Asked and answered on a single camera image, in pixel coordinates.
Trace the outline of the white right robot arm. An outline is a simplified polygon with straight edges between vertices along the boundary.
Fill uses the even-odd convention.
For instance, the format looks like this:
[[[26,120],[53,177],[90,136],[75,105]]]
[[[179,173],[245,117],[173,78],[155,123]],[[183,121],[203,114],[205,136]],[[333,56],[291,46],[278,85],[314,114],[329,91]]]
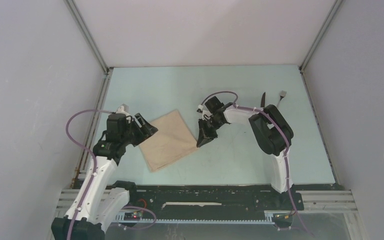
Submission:
[[[275,105],[266,107],[245,107],[235,102],[222,103],[215,95],[207,97],[197,107],[201,114],[198,120],[198,148],[218,137],[217,130],[223,125],[249,125],[259,148],[273,156],[273,175],[271,204],[277,209],[284,209],[291,202],[287,192],[293,185],[288,162],[289,149],[294,132]]]

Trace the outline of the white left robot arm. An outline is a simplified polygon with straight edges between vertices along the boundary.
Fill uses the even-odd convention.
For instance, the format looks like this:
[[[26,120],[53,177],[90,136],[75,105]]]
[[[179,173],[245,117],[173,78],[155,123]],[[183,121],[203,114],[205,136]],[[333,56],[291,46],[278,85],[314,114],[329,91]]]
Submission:
[[[54,218],[51,224],[56,240],[103,240],[121,210],[131,211],[135,220],[140,220],[147,211],[146,207],[136,206],[138,194],[133,182],[117,181],[105,200],[102,196],[127,146],[140,145],[158,129],[140,113],[131,115],[126,104],[106,114],[106,129],[92,149],[73,140],[90,154],[92,161],[72,205],[63,217]]]

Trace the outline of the beige cloth napkin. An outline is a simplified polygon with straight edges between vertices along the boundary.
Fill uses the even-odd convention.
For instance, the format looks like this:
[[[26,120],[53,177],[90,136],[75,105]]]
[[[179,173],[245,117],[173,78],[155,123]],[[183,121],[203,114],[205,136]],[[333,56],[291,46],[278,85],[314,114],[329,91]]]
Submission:
[[[159,171],[198,150],[194,138],[176,109],[151,122],[158,131],[139,145],[151,172]]]

